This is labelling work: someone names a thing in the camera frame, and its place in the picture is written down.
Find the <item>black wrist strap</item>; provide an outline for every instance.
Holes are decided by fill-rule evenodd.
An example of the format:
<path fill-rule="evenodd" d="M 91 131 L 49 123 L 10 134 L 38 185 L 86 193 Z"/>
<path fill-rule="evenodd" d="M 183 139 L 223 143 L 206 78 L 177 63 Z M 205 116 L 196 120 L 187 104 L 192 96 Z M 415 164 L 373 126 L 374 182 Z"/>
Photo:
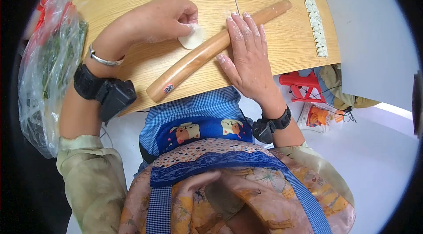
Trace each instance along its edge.
<path fill-rule="evenodd" d="M 259 118 L 252 124 L 252 135 L 260 142 L 273 142 L 273 133 L 277 129 L 285 129 L 291 122 L 291 110 L 286 106 L 285 112 L 278 119 Z"/>
<path fill-rule="evenodd" d="M 75 72 L 74 88 L 82 98 L 100 102 L 99 117 L 106 125 L 137 98 L 131 81 L 97 78 L 85 64 L 80 64 Z"/>

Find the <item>white floor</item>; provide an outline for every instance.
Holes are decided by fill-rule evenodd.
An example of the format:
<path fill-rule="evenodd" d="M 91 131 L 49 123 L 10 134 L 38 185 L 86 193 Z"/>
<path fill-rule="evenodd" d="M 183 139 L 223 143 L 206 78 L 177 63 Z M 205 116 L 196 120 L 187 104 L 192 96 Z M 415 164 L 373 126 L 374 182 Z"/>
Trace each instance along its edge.
<path fill-rule="evenodd" d="M 288 88 L 280 88 L 294 119 L 298 119 L 303 103 L 292 103 Z M 241 96 L 239 105 L 247 117 L 261 117 L 260 107 L 251 99 Z M 408 183 L 418 140 L 407 117 L 376 107 L 357 109 L 353 114 L 357 123 L 344 123 L 339 131 L 303 133 L 309 147 L 331 162 L 354 195 L 357 218 L 351 233 L 378 233 Z M 103 145 L 115 148 L 122 156 L 128 188 L 142 162 L 138 136 L 146 116 L 142 112 L 124 115 L 111 120 L 101 131 L 101 135 L 107 132 L 101 138 Z M 73 216 L 67 233 L 81 233 Z"/>

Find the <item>blue lace trim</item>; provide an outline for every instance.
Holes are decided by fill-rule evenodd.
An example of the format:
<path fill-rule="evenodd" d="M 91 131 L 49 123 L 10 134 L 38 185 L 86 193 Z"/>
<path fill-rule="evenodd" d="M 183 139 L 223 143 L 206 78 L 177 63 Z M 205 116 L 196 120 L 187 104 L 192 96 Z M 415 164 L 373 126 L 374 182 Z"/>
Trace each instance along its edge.
<path fill-rule="evenodd" d="M 263 152 L 208 152 L 195 161 L 177 163 L 171 167 L 153 167 L 151 169 L 151 187 L 165 187 L 176 184 L 190 176 L 204 173 L 210 169 L 233 167 L 278 168 L 289 172 L 276 157 L 270 157 Z"/>

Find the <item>hand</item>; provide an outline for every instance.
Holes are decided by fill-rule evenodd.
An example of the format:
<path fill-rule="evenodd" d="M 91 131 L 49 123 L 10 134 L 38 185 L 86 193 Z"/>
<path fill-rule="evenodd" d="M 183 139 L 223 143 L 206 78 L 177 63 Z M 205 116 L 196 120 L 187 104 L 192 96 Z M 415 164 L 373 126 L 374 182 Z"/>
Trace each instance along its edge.
<path fill-rule="evenodd" d="M 93 42 L 104 60 L 121 59 L 130 46 L 187 36 L 198 22 L 197 6 L 188 0 L 153 0 L 109 24 Z"/>
<path fill-rule="evenodd" d="M 234 52 L 234 62 L 223 54 L 218 55 L 217 60 L 232 84 L 245 97 L 255 100 L 265 114 L 268 112 L 268 118 L 279 118 L 286 105 L 273 81 L 264 26 L 257 28 L 248 13 L 243 14 L 244 19 L 236 12 L 231 16 L 226 19 L 226 25 Z"/>
<path fill-rule="evenodd" d="M 134 42 L 155 43 L 189 35 L 198 9 L 189 0 L 153 0 L 120 18 Z"/>

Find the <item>red plastic stool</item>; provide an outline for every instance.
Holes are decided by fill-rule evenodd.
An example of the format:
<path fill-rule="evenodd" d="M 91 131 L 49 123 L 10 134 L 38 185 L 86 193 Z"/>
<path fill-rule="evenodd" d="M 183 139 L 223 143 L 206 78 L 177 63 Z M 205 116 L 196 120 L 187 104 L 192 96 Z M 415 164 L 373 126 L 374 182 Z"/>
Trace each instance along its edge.
<path fill-rule="evenodd" d="M 286 75 L 281 75 L 279 77 L 279 83 L 281 85 L 286 86 L 292 86 L 291 91 L 293 92 L 295 98 L 291 99 L 291 101 L 308 101 L 308 102 L 314 102 L 314 103 L 326 103 L 325 98 L 321 94 L 321 88 L 319 85 L 319 81 L 317 80 L 316 75 L 314 72 L 311 72 L 310 75 L 307 77 L 301 77 L 297 71 L 291 72 Z M 299 90 L 299 86 L 301 87 L 309 87 L 308 90 L 305 92 L 305 95 L 303 96 L 302 93 Z M 319 93 L 320 98 L 313 97 L 310 98 L 311 92 L 313 89 L 316 89 Z"/>

